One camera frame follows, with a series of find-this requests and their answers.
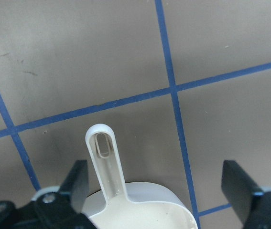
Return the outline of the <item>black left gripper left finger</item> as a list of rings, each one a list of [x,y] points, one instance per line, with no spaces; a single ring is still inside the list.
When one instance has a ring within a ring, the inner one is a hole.
[[[76,212],[81,212],[88,196],[88,166],[86,160],[77,160],[59,188]]]

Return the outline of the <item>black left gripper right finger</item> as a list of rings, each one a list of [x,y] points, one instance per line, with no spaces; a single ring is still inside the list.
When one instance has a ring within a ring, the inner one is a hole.
[[[263,196],[262,188],[235,160],[224,160],[221,190],[242,224]]]

